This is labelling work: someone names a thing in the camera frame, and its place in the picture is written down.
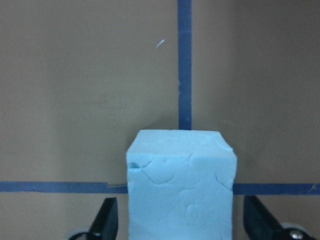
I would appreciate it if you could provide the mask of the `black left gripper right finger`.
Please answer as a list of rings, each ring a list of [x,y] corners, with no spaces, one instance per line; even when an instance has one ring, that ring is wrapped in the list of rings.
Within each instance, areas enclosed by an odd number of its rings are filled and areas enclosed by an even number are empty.
[[[245,196],[243,225],[250,240],[292,240],[285,230],[256,196]]]

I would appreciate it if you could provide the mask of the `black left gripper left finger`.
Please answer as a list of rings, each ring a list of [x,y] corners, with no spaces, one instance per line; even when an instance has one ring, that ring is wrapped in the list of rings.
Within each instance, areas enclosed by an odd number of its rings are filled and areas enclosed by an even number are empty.
[[[118,202],[106,198],[88,232],[89,240],[115,240],[118,234]]]

